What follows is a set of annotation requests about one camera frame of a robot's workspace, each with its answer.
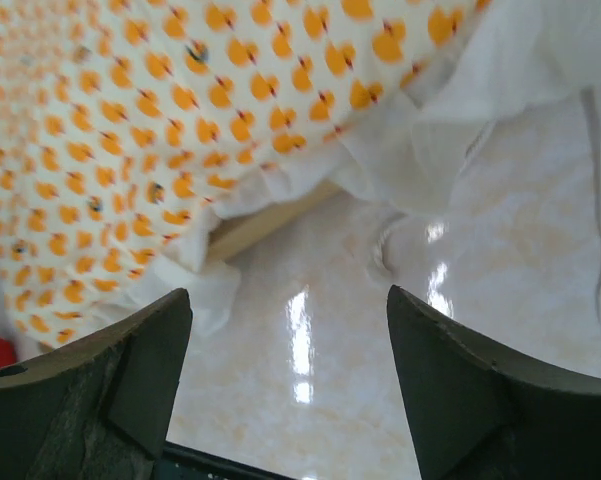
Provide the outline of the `wooden pet bed frame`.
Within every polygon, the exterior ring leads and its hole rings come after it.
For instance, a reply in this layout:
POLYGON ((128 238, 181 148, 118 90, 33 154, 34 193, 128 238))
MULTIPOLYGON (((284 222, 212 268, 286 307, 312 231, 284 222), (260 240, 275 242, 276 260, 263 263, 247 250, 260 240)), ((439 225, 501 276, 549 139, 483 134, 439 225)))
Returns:
POLYGON ((273 204, 254 214, 223 220, 209 237, 207 260, 226 261, 235 257, 340 192, 337 185, 324 181, 298 200, 273 204))

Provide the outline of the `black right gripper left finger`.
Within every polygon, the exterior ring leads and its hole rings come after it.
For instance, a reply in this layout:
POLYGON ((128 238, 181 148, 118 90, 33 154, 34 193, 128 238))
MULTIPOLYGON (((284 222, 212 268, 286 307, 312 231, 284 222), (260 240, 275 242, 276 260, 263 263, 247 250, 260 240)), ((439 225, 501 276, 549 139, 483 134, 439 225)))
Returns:
POLYGON ((179 288, 124 320, 0 369, 0 479, 148 479, 192 325, 179 288))

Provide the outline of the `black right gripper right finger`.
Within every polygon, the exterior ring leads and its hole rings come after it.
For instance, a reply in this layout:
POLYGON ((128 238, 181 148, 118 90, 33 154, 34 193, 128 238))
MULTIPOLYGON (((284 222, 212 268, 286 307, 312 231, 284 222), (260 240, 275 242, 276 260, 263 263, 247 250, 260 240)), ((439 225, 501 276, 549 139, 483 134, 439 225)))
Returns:
POLYGON ((601 479, 601 379, 523 354, 392 286, 387 319, 424 479, 601 479))

